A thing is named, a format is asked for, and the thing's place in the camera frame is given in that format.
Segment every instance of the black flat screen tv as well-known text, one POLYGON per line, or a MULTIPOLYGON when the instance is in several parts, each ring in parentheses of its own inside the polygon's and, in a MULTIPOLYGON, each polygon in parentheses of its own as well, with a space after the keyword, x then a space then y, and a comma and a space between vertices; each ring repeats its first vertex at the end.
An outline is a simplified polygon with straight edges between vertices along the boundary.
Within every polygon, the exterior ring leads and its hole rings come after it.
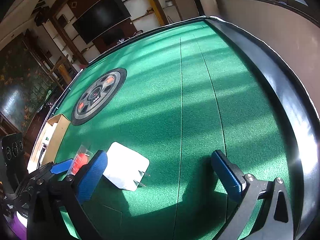
POLYGON ((89 43, 112 26, 130 18, 122 0, 100 0, 84 12, 73 27, 85 43, 89 43))

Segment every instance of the green table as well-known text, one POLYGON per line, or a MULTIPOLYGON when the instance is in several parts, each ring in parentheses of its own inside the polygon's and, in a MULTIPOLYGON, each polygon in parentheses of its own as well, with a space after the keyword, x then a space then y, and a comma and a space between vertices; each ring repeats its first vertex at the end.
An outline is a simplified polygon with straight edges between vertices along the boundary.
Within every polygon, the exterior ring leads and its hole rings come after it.
POLYGON ((79 76, 56 114, 71 119, 82 93, 114 68, 127 70, 123 86, 91 120, 70 124, 55 160, 73 157, 81 143, 95 153, 115 141, 150 160, 147 187, 124 191, 102 177, 83 204, 104 238, 212 239, 235 207, 210 166, 216 149, 258 179, 282 177, 290 192, 275 109, 248 64, 205 22, 101 58, 79 76))

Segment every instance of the blue textured pad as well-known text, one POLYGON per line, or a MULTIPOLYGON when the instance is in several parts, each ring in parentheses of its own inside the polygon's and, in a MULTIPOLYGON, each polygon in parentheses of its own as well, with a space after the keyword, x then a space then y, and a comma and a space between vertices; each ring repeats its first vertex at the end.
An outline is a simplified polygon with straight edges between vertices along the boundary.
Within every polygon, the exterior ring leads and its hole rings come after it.
POLYGON ((68 159, 68 160, 66 160, 64 162, 60 162, 60 163, 57 163, 57 164, 53 165, 51 170, 50 170, 51 173, 52 174, 59 174, 61 172, 69 170, 72 161, 73 161, 73 159, 68 159))
POLYGON ((237 203, 241 202, 241 184, 232 174, 230 168, 226 165, 217 151, 214 151, 211 154, 211 166, 218 175, 230 199, 237 203))
POLYGON ((108 157, 105 151, 102 151, 100 156, 92 164, 91 168, 83 176, 78 185, 77 199, 80 204, 91 198, 91 195, 96 188, 104 170, 108 164, 108 157))

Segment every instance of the cardboard box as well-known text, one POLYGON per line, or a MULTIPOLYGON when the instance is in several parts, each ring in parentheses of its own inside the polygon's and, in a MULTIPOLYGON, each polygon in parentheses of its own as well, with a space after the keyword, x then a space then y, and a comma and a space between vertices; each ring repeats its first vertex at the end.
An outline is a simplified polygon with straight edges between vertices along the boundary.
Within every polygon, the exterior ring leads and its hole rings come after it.
POLYGON ((36 141, 36 146, 31 153, 28 163, 29 173, 37 169, 44 143, 47 143, 48 146, 42 154, 41 166, 49 162, 54 162, 69 124, 70 121, 63 114, 55 115, 47 120, 41 131, 39 139, 36 141))

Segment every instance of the metal bolt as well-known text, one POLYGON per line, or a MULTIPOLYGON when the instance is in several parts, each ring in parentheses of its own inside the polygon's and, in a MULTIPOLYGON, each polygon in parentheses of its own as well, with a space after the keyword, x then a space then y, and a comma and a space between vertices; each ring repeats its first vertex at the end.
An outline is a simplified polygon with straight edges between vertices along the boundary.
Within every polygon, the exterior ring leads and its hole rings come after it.
POLYGON ((44 182, 44 180, 41 179, 41 178, 37 180, 37 184, 38 184, 38 185, 41 185, 43 182, 44 182))
POLYGON ((253 180, 255 179, 255 177, 254 177, 252 174, 250 174, 250 173, 246 174, 246 175, 245 175, 245 178, 246 178, 247 180, 249 180, 249 181, 253 181, 253 180))
POLYGON ((73 180, 73 175, 72 174, 69 174, 69 175, 67 175, 64 179, 66 180, 66 181, 72 181, 73 180))
POLYGON ((283 179, 281 179, 280 177, 276 178, 276 181, 277 181, 279 184, 282 184, 282 183, 283 183, 283 179))

